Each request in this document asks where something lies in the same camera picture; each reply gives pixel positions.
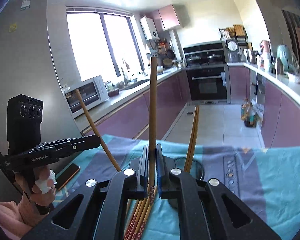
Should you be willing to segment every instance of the oil bottle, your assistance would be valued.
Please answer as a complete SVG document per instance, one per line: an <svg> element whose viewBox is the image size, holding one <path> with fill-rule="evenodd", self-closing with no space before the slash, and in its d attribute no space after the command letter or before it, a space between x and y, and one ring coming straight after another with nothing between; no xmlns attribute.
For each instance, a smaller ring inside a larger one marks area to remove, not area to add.
<svg viewBox="0 0 300 240"><path fill-rule="evenodd" d="M253 110L252 103L247 107L246 113L245 113L245 119L244 119L244 125L246 127L253 127L254 126L254 116L255 111Z"/></svg>
<svg viewBox="0 0 300 240"><path fill-rule="evenodd" d="M249 101L247 98L245 98L243 104L241 105L241 120L242 121L244 121L244 119L245 119L246 109L248 106L249 106Z"/></svg>

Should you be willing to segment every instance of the floor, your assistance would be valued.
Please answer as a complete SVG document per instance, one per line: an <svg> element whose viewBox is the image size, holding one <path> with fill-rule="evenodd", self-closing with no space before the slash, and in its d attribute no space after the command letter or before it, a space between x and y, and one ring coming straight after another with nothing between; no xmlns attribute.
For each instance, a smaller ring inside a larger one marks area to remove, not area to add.
<svg viewBox="0 0 300 240"><path fill-rule="evenodd" d="M189 143L195 106L187 106L166 141ZM240 119L241 105L201 105L196 144L261 148L256 128L247 128Z"/></svg>

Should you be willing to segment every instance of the smartphone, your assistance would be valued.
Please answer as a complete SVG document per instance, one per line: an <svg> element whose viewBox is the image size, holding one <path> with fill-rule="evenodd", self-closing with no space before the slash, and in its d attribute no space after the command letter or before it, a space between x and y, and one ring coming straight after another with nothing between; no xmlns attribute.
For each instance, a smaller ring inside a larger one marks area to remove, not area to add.
<svg viewBox="0 0 300 240"><path fill-rule="evenodd" d="M60 174L56 178L57 184L56 184L56 190L60 190L63 188L63 186L71 180L71 178L80 170L80 167L74 163L72 163L66 170Z"/></svg>

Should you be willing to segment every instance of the white tissue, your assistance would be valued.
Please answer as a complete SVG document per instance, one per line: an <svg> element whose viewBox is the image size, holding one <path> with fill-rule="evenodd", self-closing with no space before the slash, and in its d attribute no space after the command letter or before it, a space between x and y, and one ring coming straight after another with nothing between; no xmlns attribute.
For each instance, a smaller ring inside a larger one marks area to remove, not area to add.
<svg viewBox="0 0 300 240"><path fill-rule="evenodd" d="M48 179L52 179L54 184L57 184L56 175L54 174L53 170L50 170L50 176ZM51 187L47 186L48 179L46 179L46 180L38 179L34 182L38 186L38 188L41 190L42 194L45 194L45 193L49 192L50 189L52 189Z"/></svg>

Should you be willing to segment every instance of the sink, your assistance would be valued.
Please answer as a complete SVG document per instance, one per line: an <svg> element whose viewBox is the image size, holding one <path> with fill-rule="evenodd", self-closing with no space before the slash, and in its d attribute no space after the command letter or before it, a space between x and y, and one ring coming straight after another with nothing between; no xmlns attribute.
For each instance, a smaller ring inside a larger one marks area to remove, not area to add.
<svg viewBox="0 0 300 240"><path fill-rule="evenodd" d="M146 83L146 82L148 82L150 79L143 79L143 80L140 80L140 81L137 81L137 82L134 82L133 84L131 84L131 85L128 85L128 86L126 86L125 88L123 88L123 89L120 89L120 90L128 90L128 89L132 89L132 88L135 88L135 87L137 87L137 86L140 86L141 84L143 84L143 83Z"/></svg>

